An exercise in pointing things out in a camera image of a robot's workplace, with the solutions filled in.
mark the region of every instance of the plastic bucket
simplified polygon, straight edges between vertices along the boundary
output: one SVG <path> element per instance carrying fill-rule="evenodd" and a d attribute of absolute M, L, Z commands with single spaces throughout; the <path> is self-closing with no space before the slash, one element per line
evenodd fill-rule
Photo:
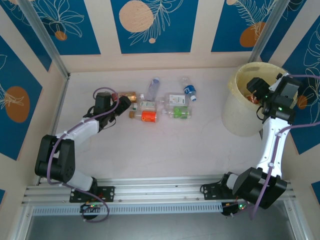
<path fill-rule="evenodd" d="M 251 94 L 247 90 L 247 83 L 259 77 L 271 86 L 277 81 L 276 77 L 279 73 L 285 74 L 286 71 L 270 63 L 251 62 L 240 66 L 231 76 L 228 83 L 230 93 L 221 115 L 224 126 L 231 133 L 249 137 L 257 134 L 263 128 L 262 121 L 257 118 L 256 114 L 260 105 L 250 102 L 245 97 Z M 258 115 L 263 118 L 263 114 L 259 112 Z"/>

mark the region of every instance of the bottle cap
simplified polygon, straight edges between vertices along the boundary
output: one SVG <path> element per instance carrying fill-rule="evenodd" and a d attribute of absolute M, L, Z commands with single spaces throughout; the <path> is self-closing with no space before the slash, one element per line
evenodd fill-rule
<path fill-rule="evenodd" d="M 130 111 L 129 112 L 129 118 L 134 119 L 135 118 L 135 114 L 136 114 L 135 111 Z"/>

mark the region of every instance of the robotic arm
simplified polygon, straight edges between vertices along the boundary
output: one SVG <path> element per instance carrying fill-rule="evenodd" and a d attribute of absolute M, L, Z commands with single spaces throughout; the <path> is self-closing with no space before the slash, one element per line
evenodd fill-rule
<path fill-rule="evenodd" d="M 89 118 L 106 113 L 116 106 L 116 102 L 113 101 L 109 92 L 99 92 L 95 98 L 95 105 L 90 107 L 87 114 L 83 116 L 81 120 L 83 124 L 67 134 L 59 143 L 53 157 L 50 177 L 74 188 L 98 194 L 97 181 L 77 170 L 75 151 L 81 147 L 86 139 L 102 131 L 108 123 L 116 121 L 116 116 L 120 116 L 130 105 L 131 101 L 126 96 L 122 96 L 113 112 L 84 122 Z M 42 138 L 35 164 L 35 174 L 47 177 L 48 162 L 53 147 L 57 140 L 66 133 L 63 132 L 55 136 L 46 135 Z"/>
<path fill-rule="evenodd" d="M 263 137 L 261 157 L 256 168 L 251 167 L 240 175 L 228 172 L 220 182 L 205 184 L 204 199 L 235 199 L 239 197 L 255 204 L 266 182 L 268 171 L 272 167 L 270 179 L 259 203 L 259 207 L 267 209 L 287 188 L 287 182 L 281 180 L 281 159 L 289 129 L 280 133 L 285 127 L 291 126 L 295 119 L 295 111 L 290 108 L 301 82 L 281 74 L 277 82 L 269 86 L 263 79 L 255 77 L 247 89 L 261 103 L 263 118 Z M 276 153 L 276 138 L 280 134 Z"/>

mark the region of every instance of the orange label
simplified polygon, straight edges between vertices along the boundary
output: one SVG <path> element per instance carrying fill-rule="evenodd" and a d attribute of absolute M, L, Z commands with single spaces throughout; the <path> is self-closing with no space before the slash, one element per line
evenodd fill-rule
<path fill-rule="evenodd" d="M 155 111 L 143 111 L 141 115 L 142 122 L 156 122 L 157 113 Z"/>

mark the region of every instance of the white tabletop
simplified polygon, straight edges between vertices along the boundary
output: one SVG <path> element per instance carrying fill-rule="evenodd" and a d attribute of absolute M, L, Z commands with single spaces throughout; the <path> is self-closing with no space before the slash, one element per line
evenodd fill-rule
<path fill-rule="evenodd" d="M 78 170 L 95 178 L 181 177 L 241 173 L 255 167 L 262 146 L 259 134 L 239 137 L 228 132 L 221 113 L 234 68 L 134 70 L 72 73 L 57 133 L 77 124 L 95 104 L 100 87 L 145 93 L 153 77 L 160 78 L 158 97 L 182 93 L 180 76 L 189 76 L 197 90 L 192 118 L 159 122 L 130 119 L 127 110 L 116 125 L 94 135 L 76 152 Z"/>

